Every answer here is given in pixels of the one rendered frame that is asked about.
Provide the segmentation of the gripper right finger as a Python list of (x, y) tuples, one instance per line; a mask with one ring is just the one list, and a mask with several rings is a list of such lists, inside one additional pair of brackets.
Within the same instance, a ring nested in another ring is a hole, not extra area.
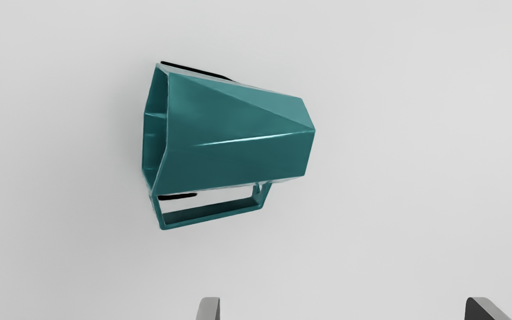
[(465, 305), (465, 320), (512, 320), (490, 299), (469, 297)]

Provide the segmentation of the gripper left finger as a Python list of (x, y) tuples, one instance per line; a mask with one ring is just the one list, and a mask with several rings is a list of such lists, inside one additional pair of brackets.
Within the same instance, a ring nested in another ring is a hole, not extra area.
[(220, 301), (217, 296), (202, 298), (197, 310), (196, 320), (221, 320)]

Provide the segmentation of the teal faceted mug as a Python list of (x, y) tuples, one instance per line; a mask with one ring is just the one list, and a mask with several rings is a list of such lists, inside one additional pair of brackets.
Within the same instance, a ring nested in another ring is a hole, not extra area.
[[(144, 108), (141, 170), (160, 229), (264, 206), (273, 184), (305, 175), (315, 126), (304, 101), (161, 61)], [(246, 198), (167, 212), (163, 197), (250, 186)]]

